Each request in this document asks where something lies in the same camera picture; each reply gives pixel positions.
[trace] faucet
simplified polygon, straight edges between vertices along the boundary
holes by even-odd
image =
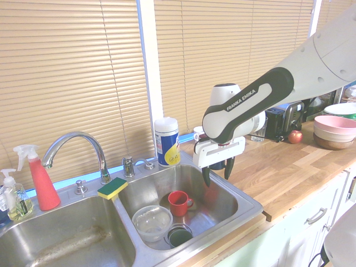
[[[133,177],[135,175],[135,172],[133,171],[134,170],[133,167],[140,161],[143,161],[145,163],[145,169],[146,170],[152,170],[155,167],[155,165],[153,163],[148,162],[145,159],[138,159],[134,163],[133,160],[132,160],[132,157],[129,156],[127,158],[123,158],[122,159],[124,176],[125,177]]]
[[[109,171],[107,170],[106,166],[106,161],[104,157],[104,152],[102,151],[102,148],[98,141],[91,135],[85,133],[85,132],[69,132],[60,138],[58,138],[47,150],[46,154],[44,155],[42,159],[42,166],[45,168],[51,168],[53,164],[53,158],[55,157],[57,151],[61,148],[62,145],[64,145],[65,142],[68,140],[74,138],[74,137],[83,137],[86,140],[88,140],[92,146],[94,147],[94,150],[96,152],[96,155],[98,157],[99,161],[99,167],[100,167],[100,173],[101,173],[101,184],[107,184],[110,182],[110,174]]]

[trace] butcher block counter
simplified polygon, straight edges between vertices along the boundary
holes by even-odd
[[[313,121],[303,124],[298,144],[265,139],[252,142],[246,136],[245,151],[235,158],[229,182],[260,202],[263,214],[236,229],[180,266],[214,266],[283,220],[293,207],[326,186],[356,162],[356,143],[332,151],[313,140]],[[194,140],[180,145],[193,155]],[[215,171],[224,177],[224,171]]]

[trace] label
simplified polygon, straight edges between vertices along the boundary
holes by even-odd
[[[1,211],[6,211],[7,210],[6,199],[5,199],[4,194],[0,195],[0,210]]]
[[[156,147],[157,147],[157,153],[163,154],[162,139],[160,135],[156,135]]]
[[[26,204],[25,204],[24,200],[20,201],[20,205],[21,205],[21,208],[23,210],[23,215],[27,214],[28,210],[27,210],[27,207],[26,207]]]
[[[241,98],[237,99],[235,102],[233,102],[231,105],[227,106],[226,111],[229,112],[231,110],[233,110],[234,108],[236,108],[237,106],[239,106],[240,104],[242,104],[243,102],[245,102],[246,100],[248,100],[249,98],[251,98],[253,95],[255,95],[256,93],[258,93],[258,89],[254,90],[250,90],[249,92],[247,92],[246,94],[244,94]]]
[[[158,162],[162,166],[176,165],[180,162],[178,132],[171,136],[159,136],[157,141]]]

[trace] kitchen sink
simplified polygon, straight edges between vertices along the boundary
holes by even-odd
[[[184,224],[193,236],[202,234],[238,211],[238,200],[233,194],[215,182],[210,187],[205,186],[201,172],[191,165],[174,166],[129,182],[119,198],[132,218],[137,210],[149,205],[169,209],[168,195],[176,190],[186,192],[194,204],[184,216],[173,216],[173,223]],[[159,250],[171,249],[167,239],[145,244]]]
[[[112,200],[97,196],[100,179],[83,182],[88,187],[83,195],[75,194],[76,185],[58,190],[61,204],[48,212],[40,211],[33,198],[32,214],[0,229],[1,267],[178,266],[263,210],[213,172],[207,187],[201,170],[184,152],[177,166],[153,163],[153,170],[144,164],[135,166],[136,175],[128,179],[123,171],[111,174],[112,179],[128,182]],[[174,216],[173,226],[190,231],[192,238],[176,248],[167,236],[157,242],[143,241],[132,216],[148,205],[169,209],[168,195],[176,190],[186,192],[194,205],[184,216]]]
[[[99,196],[15,224],[0,238],[2,267],[126,267],[135,256],[113,202]]]

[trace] brown bowl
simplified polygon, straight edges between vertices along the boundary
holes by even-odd
[[[352,145],[352,143],[354,142],[354,140],[349,141],[349,142],[345,142],[345,143],[340,143],[340,142],[332,142],[332,141],[328,141],[325,139],[321,139],[320,137],[318,137],[316,134],[313,134],[314,140],[315,142],[325,148],[325,149],[330,149],[330,150],[341,150],[341,149],[347,149],[349,146]]]

